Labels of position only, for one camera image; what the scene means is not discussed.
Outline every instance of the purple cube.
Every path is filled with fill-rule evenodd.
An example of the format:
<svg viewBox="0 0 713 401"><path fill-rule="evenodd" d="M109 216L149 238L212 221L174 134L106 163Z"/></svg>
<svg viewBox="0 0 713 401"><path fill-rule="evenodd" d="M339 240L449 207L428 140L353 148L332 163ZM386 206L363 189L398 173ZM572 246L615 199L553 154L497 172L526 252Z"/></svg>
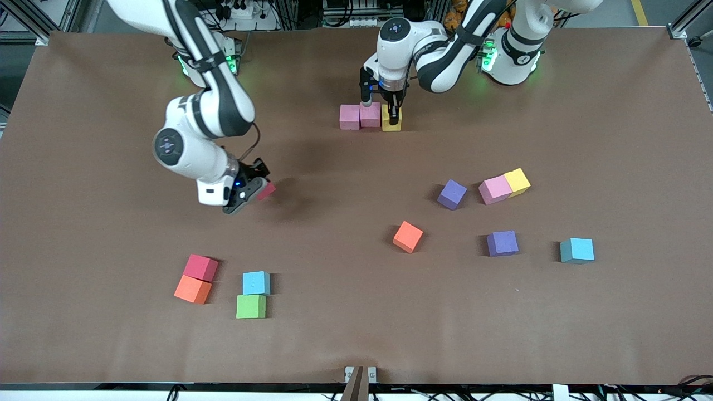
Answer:
<svg viewBox="0 0 713 401"><path fill-rule="evenodd" d="M488 235L488 251L490 256L507 256L520 251L515 231L496 231Z"/></svg>
<svg viewBox="0 0 713 401"><path fill-rule="evenodd" d="M448 183L441 191L441 195L438 196L438 202L451 210L455 210L465 194L466 187L453 180L448 180Z"/></svg>

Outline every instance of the green indicator light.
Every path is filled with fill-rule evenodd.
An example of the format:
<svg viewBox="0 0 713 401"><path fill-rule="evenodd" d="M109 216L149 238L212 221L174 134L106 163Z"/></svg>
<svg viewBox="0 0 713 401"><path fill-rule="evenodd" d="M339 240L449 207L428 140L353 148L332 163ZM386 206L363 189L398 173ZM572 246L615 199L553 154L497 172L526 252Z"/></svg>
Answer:
<svg viewBox="0 0 713 401"><path fill-rule="evenodd" d="M186 69L185 69L185 64L183 63L183 59L180 56L178 57L178 61L180 62L181 68L183 68L183 74L188 75L188 71L186 71Z"/></svg>
<svg viewBox="0 0 713 401"><path fill-rule="evenodd" d="M493 69L493 63L498 58L498 49L493 49L487 56L483 57L483 70L490 71Z"/></svg>
<svg viewBox="0 0 713 401"><path fill-rule="evenodd" d="M535 68L537 68L537 60L540 59L541 54L542 54L542 52L540 52L540 51L537 52L537 56L535 56L535 60L533 61L533 66L532 66L532 68L530 68L530 72L533 72L535 70Z"/></svg>
<svg viewBox="0 0 713 401"><path fill-rule="evenodd" d="M227 60L227 66L230 67L230 72L237 73L237 63L232 59L231 56L225 58Z"/></svg>

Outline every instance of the red cube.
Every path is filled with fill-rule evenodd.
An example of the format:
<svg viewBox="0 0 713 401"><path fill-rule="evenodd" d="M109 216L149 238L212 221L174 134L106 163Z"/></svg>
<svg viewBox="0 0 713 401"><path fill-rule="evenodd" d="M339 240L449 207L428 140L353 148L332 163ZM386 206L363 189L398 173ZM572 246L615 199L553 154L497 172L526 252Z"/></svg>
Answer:
<svg viewBox="0 0 713 401"><path fill-rule="evenodd" d="M197 278L198 280L213 281L215 271L218 269L218 261L205 256L191 254L188 263L185 264L183 275Z"/></svg>

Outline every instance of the stacked cubes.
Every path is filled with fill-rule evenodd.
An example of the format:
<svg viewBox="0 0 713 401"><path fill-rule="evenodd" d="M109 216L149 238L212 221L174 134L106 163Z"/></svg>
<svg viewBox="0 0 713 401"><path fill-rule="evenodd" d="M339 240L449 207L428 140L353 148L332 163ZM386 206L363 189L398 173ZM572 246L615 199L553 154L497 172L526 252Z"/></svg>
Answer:
<svg viewBox="0 0 713 401"><path fill-rule="evenodd" d="M381 127L382 131L400 131L401 110L399 122L391 125L389 107L386 104L372 102L369 107L363 104L342 104L339 107L339 127L343 130Z"/></svg>
<svg viewBox="0 0 713 401"><path fill-rule="evenodd" d="M216 260L192 254L173 295L191 303L205 304L217 267Z"/></svg>
<svg viewBox="0 0 713 401"><path fill-rule="evenodd" d="M525 176L523 169L518 168L502 176L483 181L478 189L483 196L483 202L490 205L520 195L529 187L530 181Z"/></svg>
<svg viewBox="0 0 713 401"><path fill-rule="evenodd" d="M242 295L237 296L237 319L264 319L270 295L270 274L264 271L242 274Z"/></svg>
<svg viewBox="0 0 713 401"><path fill-rule="evenodd" d="M342 104L339 107L339 127L344 130L378 128L381 126L381 106L373 102L369 107L362 104Z"/></svg>

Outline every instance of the light blue cube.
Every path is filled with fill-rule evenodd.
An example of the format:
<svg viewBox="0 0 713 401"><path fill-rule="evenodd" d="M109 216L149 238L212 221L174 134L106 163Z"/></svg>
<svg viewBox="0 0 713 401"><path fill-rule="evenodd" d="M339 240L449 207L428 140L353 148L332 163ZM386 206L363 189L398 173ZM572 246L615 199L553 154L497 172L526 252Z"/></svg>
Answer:
<svg viewBox="0 0 713 401"><path fill-rule="evenodd" d="M594 261L594 242L589 238L570 238L560 243L562 263L583 265Z"/></svg>
<svg viewBox="0 0 713 401"><path fill-rule="evenodd" d="M266 272L249 272L242 274L243 295L269 295L270 274Z"/></svg>

